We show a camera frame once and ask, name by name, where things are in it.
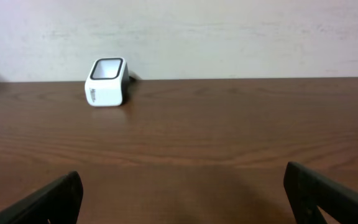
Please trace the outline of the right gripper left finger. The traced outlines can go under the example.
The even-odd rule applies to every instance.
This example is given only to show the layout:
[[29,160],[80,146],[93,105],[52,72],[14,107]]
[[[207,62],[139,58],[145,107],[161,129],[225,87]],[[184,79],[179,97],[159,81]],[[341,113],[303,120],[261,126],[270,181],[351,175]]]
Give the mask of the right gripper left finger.
[[82,198],[81,178],[72,171],[0,211],[0,224],[76,224]]

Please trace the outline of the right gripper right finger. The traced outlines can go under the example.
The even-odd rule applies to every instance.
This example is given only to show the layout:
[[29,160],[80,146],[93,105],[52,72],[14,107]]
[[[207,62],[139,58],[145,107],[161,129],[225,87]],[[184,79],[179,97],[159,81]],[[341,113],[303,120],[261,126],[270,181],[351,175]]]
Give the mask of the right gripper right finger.
[[358,223],[358,192],[297,162],[289,162],[283,185],[297,224],[326,223],[324,210],[339,223]]

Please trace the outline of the white barcode scanner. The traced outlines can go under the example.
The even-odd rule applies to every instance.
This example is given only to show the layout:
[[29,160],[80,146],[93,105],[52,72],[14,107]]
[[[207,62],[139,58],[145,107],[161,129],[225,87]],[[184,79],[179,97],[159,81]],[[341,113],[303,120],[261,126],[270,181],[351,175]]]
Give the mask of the white barcode scanner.
[[124,58],[98,59],[85,81],[86,100],[94,107],[120,106],[126,100],[129,84],[129,70]]

